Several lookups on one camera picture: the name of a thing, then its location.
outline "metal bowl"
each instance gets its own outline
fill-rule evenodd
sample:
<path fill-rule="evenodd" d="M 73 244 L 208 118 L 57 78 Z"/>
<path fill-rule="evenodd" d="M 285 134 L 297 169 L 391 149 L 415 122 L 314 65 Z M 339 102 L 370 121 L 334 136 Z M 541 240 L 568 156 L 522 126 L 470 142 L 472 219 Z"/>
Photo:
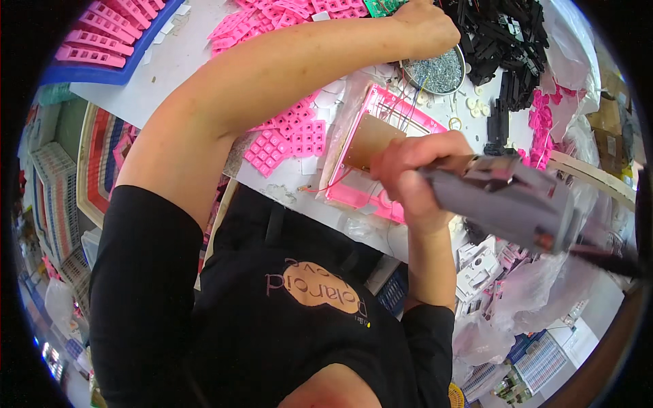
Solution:
<path fill-rule="evenodd" d="M 432 93 L 434 95 L 451 95 L 452 93 L 455 93 L 456 91 L 458 91 L 460 89 L 460 87 L 462 86 L 462 83 L 465 80 L 465 57 L 462 55 L 462 50 L 460 49 L 460 46 L 458 44 L 456 44 L 454 49 L 456 50 L 456 55 L 458 56 L 458 62 L 460 62 L 460 72 L 462 73 L 462 75 L 460 76 L 460 83 L 453 90 L 451 90 L 449 92 L 444 92 L 444 93 L 435 92 L 432 89 L 428 89 L 426 86 L 424 86 L 424 90 L 426 92 Z M 407 59 L 402 61 L 402 64 L 404 64 L 404 65 L 406 65 L 408 63 L 409 63 L 409 60 L 407 60 Z M 410 75 L 410 73 L 408 73 L 408 71 L 405 71 L 404 73 L 408 77 L 408 82 L 412 86 L 416 87 L 417 89 L 419 89 L 421 87 L 420 84 L 417 83 L 417 81 L 415 81 L 415 79 L 412 77 L 412 75 Z"/>

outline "blue tray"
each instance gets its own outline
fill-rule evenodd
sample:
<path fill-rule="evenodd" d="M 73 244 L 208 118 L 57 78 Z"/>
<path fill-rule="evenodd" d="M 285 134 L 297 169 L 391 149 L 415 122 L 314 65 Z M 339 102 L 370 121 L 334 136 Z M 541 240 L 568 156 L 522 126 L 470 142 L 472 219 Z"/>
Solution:
<path fill-rule="evenodd" d="M 150 47 L 154 37 L 156 37 L 161 28 L 163 28 L 183 2 L 184 0 L 168 0 L 165 7 L 151 21 L 150 28 L 144 30 L 143 35 L 134 42 L 134 52 L 129 57 L 125 57 L 126 62 L 124 67 L 112 68 L 101 65 L 92 67 L 88 64 L 56 61 L 53 59 L 50 66 L 43 72 L 40 84 L 95 82 L 98 84 L 125 85 L 129 82 L 131 75 L 136 70 L 145 51 Z"/>

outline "pile of screws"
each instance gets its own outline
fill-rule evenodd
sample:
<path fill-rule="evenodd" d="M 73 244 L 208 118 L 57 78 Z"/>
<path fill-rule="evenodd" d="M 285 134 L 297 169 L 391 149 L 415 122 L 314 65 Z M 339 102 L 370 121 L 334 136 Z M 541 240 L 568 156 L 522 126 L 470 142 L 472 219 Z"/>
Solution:
<path fill-rule="evenodd" d="M 404 68 L 418 87 L 423 83 L 425 91 L 437 94 L 454 91 L 462 81 L 464 70 L 455 48 L 436 58 L 410 60 L 404 63 Z"/>

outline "black t-shirt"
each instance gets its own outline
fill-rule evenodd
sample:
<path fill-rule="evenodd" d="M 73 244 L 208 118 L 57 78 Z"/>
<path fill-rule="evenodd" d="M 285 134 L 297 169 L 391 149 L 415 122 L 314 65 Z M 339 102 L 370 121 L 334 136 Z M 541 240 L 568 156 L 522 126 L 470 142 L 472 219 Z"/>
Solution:
<path fill-rule="evenodd" d="M 451 310 L 421 305 L 399 322 L 326 262 L 265 248 L 216 253 L 195 302 L 201 245 L 179 207 L 114 190 L 91 280 L 92 359 L 109 406 L 275 407 L 333 363 L 384 407 L 449 406 Z"/>

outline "hand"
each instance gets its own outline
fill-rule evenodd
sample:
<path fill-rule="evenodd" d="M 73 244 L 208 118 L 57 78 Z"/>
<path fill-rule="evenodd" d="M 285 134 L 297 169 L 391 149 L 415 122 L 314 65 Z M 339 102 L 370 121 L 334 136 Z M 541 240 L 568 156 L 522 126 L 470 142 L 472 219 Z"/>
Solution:
<path fill-rule="evenodd" d="M 411 59 L 428 59 L 449 51 L 460 42 L 460 32 L 441 8 L 430 0 L 411 0 L 391 18 L 410 32 Z"/>
<path fill-rule="evenodd" d="M 433 189 L 415 169 L 438 157 L 470 154 L 470 145 L 458 131 L 392 139 L 384 151 L 372 157 L 370 175 L 381 181 L 390 200 L 404 207 L 411 232 L 431 236 L 447 226 L 451 214 L 438 207 Z"/>

